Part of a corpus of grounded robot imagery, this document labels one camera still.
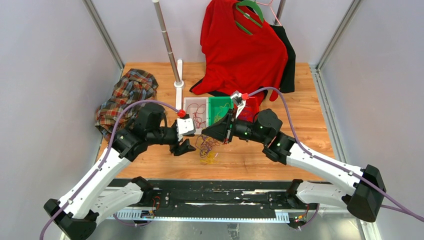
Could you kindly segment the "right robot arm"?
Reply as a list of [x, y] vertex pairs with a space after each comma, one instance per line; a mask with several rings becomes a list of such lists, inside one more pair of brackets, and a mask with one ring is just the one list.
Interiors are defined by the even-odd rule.
[[370, 164], [362, 168], [340, 162], [307, 148], [283, 133], [282, 125], [283, 122], [269, 108], [258, 112], [253, 121], [237, 119], [229, 110], [201, 132], [225, 144], [233, 137], [260, 143], [262, 152], [271, 161], [306, 170], [327, 181], [324, 184], [293, 180], [285, 195], [291, 208], [324, 204], [345, 208], [354, 217], [374, 223], [387, 191], [380, 170]]

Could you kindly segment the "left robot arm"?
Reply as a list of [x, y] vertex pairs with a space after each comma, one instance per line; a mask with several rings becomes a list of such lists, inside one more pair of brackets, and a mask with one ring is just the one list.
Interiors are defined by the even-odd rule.
[[113, 127], [107, 148], [84, 177], [61, 198], [51, 198], [44, 204], [49, 215], [47, 224], [56, 224], [71, 240], [88, 239], [104, 220], [127, 206], [152, 203], [153, 186], [140, 176], [101, 197], [115, 177], [149, 146], [167, 145], [176, 157], [195, 150], [188, 139], [195, 133], [195, 123], [184, 110], [175, 109], [177, 119], [168, 125], [167, 103], [140, 100], [137, 105], [136, 118], [124, 128]]

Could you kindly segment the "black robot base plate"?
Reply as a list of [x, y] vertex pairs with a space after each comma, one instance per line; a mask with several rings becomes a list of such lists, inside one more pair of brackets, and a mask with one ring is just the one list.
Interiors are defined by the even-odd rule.
[[289, 181], [150, 179], [149, 200], [132, 204], [157, 217], [272, 219], [276, 211], [312, 213], [315, 203], [286, 198]]

